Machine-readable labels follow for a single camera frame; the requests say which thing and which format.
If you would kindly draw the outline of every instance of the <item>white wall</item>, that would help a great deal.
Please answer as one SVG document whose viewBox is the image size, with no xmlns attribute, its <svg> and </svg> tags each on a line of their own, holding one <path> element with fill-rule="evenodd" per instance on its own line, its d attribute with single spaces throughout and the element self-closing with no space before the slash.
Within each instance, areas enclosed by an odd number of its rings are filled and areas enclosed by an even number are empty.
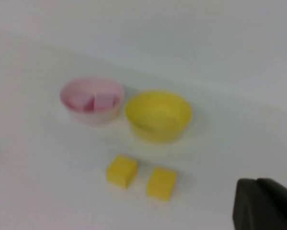
<svg viewBox="0 0 287 230">
<path fill-rule="evenodd" d="M 287 108 L 287 0 L 0 0 L 0 29 Z"/>
</svg>

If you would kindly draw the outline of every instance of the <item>yellow bowl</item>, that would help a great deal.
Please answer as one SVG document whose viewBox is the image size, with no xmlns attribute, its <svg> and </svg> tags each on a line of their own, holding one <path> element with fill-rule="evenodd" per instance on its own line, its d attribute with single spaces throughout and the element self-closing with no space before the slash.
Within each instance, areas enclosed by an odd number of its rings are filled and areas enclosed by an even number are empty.
<svg viewBox="0 0 287 230">
<path fill-rule="evenodd" d="M 177 139 L 187 127 L 191 116 L 190 104 L 170 92 L 142 92 L 130 99 L 126 105 L 126 117 L 133 132 L 154 142 Z"/>
</svg>

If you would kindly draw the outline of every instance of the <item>black object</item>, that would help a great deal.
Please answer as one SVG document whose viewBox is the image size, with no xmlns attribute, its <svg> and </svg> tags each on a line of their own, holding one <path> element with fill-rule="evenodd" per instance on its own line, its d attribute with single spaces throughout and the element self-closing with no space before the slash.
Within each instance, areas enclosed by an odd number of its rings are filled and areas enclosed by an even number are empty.
<svg viewBox="0 0 287 230">
<path fill-rule="evenodd" d="M 240 179 L 233 220 L 235 230 L 287 230 L 287 188 L 272 179 Z"/>
</svg>

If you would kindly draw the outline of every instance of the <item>bowl rim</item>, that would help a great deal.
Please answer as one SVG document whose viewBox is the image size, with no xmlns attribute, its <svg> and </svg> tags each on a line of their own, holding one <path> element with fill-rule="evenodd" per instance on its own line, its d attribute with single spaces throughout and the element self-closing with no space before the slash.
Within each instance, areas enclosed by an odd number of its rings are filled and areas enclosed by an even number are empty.
<svg viewBox="0 0 287 230">
<path fill-rule="evenodd" d="M 68 106 L 65 101 L 62 99 L 62 94 L 64 92 L 64 90 L 66 90 L 66 88 L 68 86 L 70 86 L 71 84 L 74 84 L 78 81 L 93 81 L 93 80 L 104 80 L 104 81 L 107 81 L 107 82 L 110 82 L 112 84 L 115 84 L 117 87 L 120 88 L 121 92 L 122 92 L 122 96 L 119 98 L 119 103 L 115 104 L 113 107 L 107 109 L 107 110 L 103 110 L 103 111 L 78 111 L 76 109 L 73 109 L 71 108 L 70 106 Z M 111 79 L 111 78 L 107 78 L 107 77 L 101 77 L 101 76 L 97 76 L 97 77 L 94 77 L 94 76 L 90 76 L 90 77 L 80 77 L 80 78 L 76 78 L 76 79 L 72 79 L 70 81 L 68 81 L 66 84 L 64 84 L 64 86 L 61 88 L 60 90 L 60 94 L 59 94 L 59 98 L 60 98 L 60 101 L 61 103 L 70 111 L 72 112 L 75 112 L 75 113 L 78 113 L 78 114 L 87 114 L 87 115 L 91 115 L 91 114 L 105 114 L 105 113 L 108 113 L 114 109 L 116 109 L 117 107 L 121 106 L 121 104 L 123 104 L 124 102 L 124 99 L 125 99 L 125 90 L 124 90 L 124 87 L 121 83 Z"/>
<path fill-rule="evenodd" d="M 132 98 L 130 98 L 130 99 L 127 101 L 126 106 L 125 106 L 125 115 L 126 115 L 126 118 L 127 118 L 128 122 L 129 122 L 132 126 L 134 126 L 134 127 L 138 128 L 138 129 L 140 129 L 140 130 L 143 130 L 143 131 L 146 131 L 146 132 L 147 132 L 146 129 L 142 128 L 142 126 L 136 124 L 134 121 L 132 121 L 132 119 L 130 119 L 129 114 L 128 114 L 127 111 L 129 110 L 130 103 L 131 103 L 132 101 L 134 101 L 138 96 L 144 95 L 144 94 L 148 94 L 148 93 L 163 93 L 163 94 L 169 94 L 169 95 L 178 97 L 179 99 L 181 99 L 182 101 L 184 101 L 184 102 L 187 104 L 188 108 L 189 108 L 190 116 L 189 116 L 189 118 L 186 120 L 186 122 L 184 123 L 184 125 L 179 126 L 179 128 L 176 129 L 176 131 L 179 131 L 179 132 L 180 132 L 180 131 L 185 130 L 185 128 L 189 125 L 189 123 L 190 123 L 191 120 L 192 120 L 192 116 L 193 116 L 192 106 L 191 106 L 191 104 L 190 104 L 185 98 L 183 98 L 181 95 L 179 95 L 179 94 L 177 94 L 177 93 L 175 93 L 175 92 L 172 92 L 172 91 L 168 91 L 168 90 L 146 90 L 146 91 L 141 91 L 141 92 L 136 93 Z"/>
</svg>

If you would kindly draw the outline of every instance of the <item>pink bowl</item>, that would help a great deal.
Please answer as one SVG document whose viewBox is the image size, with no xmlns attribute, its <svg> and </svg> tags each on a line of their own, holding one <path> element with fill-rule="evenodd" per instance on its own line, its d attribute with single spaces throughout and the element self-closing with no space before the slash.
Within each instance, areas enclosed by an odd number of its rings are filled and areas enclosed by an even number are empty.
<svg viewBox="0 0 287 230">
<path fill-rule="evenodd" d="M 106 78 L 76 79 L 62 88 L 60 99 L 73 117 L 98 124 L 118 115 L 124 90 L 121 84 Z"/>
</svg>

